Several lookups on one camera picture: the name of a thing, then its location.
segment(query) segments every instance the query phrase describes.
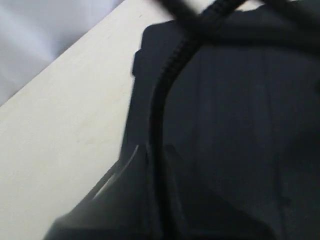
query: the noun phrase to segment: white surface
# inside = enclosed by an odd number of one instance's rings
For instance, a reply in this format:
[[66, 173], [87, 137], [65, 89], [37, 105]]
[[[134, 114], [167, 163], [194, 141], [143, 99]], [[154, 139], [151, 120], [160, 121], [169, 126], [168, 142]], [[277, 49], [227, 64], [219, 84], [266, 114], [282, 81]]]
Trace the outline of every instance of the white surface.
[[123, 0], [0, 0], [0, 105]]
[[40, 240], [117, 160], [133, 56], [168, 19], [124, 1], [0, 108], [1, 240]]

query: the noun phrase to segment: black fabric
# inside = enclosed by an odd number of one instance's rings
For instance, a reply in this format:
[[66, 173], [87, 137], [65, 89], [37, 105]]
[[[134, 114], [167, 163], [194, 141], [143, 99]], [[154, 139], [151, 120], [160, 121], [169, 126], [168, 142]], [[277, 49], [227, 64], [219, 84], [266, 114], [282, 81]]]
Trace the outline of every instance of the black fabric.
[[[265, 6], [228, 21], [292, 27]], [[145, 30], [133, 66], [124, 152], [147, 141], [151, 90], [181, 39], [174, 22]], [[279, 240], [319, 239], [319, 79], [320, 61], [311, 56], [205, 45], [168, 97], [164, 144], [175, 146], [181, 164], [203, 184], [269, 225]]]

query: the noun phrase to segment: white table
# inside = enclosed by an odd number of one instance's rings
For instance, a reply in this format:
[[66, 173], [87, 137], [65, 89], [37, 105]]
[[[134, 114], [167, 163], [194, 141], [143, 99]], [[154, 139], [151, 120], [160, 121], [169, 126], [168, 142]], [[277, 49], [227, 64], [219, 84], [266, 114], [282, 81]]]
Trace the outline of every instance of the white table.
[[115, 163], [133, 56], [144, 29], [169, 19], [124, 1], [0, 108], [1, 240], [40, 240]]

